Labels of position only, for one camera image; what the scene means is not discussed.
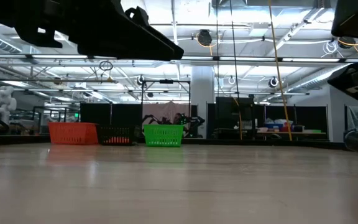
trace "fluorescent light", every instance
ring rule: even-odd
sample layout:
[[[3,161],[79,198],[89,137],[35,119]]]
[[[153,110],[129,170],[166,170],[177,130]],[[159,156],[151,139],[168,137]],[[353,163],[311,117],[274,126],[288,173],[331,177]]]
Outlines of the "fluorescent light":
[[[270,105],[270,103],[269,102],[256,102],[255,104],[261,104],[261,105]]]
[[[182,60],[212,60],[213,57],[183,56]]]
[[[20,54],[0,54],[0,58],[26,58],[25,55]]]
[[[338,62],[339,58],[283,58],[283,62]]]
[[[40,96],[44,96],[44,97],[49,97],[49,95],[46,95],[45,93],[41,93],[41,92],[38,92],[38,91],[35,91],[34,93],[40,95]]]
[[[87,59],[86,55],[32,55],[33,58]]]
[[[100,93],[96,93],[96,92],[92,92],[90,93],[93,97],[99,99],[99,100],[103,100],[104,97],[102,95],[100,95]]]
[[[251,62],[274,62],[272,57],[220,57],[220,60],[237,60],[237,61],[251,61]]]
[[[358,58],[346,59],[346,63],[358,63]]]
[[[58,97],[55,97],[55,98],[58,99],[58,100],[62,100],[62,101],[71,101],[72,100],[71,98],[61,97],[61,96],[58,96]]]
[[[2,81],[2,82],[3,82],[3,83],[6,83],[6,84],[18,86],[18,87],[28,87],[27,84],[22,83],[22,82],[17,82],[17,81]]]

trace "green basket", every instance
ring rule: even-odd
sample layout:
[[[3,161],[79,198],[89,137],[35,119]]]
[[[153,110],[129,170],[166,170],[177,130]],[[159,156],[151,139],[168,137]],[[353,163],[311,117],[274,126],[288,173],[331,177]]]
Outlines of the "green basket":
[[[144,135],[147,146],[180,147],[183,125],[145,124]]]

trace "ceiling light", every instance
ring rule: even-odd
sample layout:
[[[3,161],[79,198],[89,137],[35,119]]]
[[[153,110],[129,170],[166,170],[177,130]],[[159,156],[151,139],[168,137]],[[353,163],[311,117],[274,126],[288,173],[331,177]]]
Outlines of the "ceiling light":
[[[104,97],[100,94],[100,93],[97,93],[97,92],[92,92],[90,93],[93,97],[99,99],[99,100],[103,100]]]
[[[338,62],[339,58],[283,58],[283,62]]]
[[[44,96],[44,97],[49,97],[49,95],[46,95],[45,93],[41,93],[41,92],[38,92],[38,91],[35,91],[34,93],[40,95],[40,96]]]
[[[32,55],[33,58],[87,59],[86,55]]]
[[[276,79],[276,77],[271,78],[268,81],[268,85],[270,88],[275,88],[278,85],[278,80]]]
[[[346,59],[346,63],[358,63],[358,58]]]
[[[233,78],[233,76],[231,75],[229,78],[229,84],[233,85],[236,83],[236,80]]]
[[[26,56],[21,54],[0,54],[0,58],[26,58]]]
[[[72,100],[71,98],[61,97],[61,96],[58,96],[58,97],[55,97],[55,98],[58,99],[58,100],[61,100],[61,101],[71,101]]]
[[[182,60],[212,60],[213,57],[183,56]]]
[[[3,83],[6,83],[6,84],[18,86],[18,87],[28,87],[27,84],[22,83],[22,82],[17,82],[17,81],[2,81],[2,82],[3,82]]]
[[[220,60],[237,60],[249,62],[274,62],[275,58],[272,57],[220,57]]]

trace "plastic basket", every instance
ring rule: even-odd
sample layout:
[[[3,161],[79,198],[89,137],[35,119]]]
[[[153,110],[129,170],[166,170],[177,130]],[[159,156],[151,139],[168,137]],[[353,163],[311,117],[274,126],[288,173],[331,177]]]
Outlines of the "plastic basket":
[[[93,123],[49,122],[52,144],[97,144],[98,135]]]
[[[180,147],[183,125],[145,124],[147,146]]]
[[[99,125],[98,139],[99,144],[105,146],[131,146],[137,142],[140,134],[139,126],[114,127],[111,125]]]

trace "white wall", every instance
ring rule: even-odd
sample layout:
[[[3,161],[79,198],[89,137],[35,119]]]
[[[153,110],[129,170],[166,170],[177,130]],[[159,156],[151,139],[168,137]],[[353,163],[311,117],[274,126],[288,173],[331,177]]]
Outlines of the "white wall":
[[[343,142],[345,131],[344,106],[357,106],[358,101],[336,88],[325,84],[320,90],[309,91],[308,96],[293,96],[288,105],[328,106],[328,136],[331,142]]]
[[[345,93],[339,91],[338,89],[331,87],[331,109],[332,114],[331,122],[333,125],[333,141],[334,142],[343,142],[343,132],[345,131],[345,112],[344,107],[347,106],[357,106],[358,101],[347,96]]]

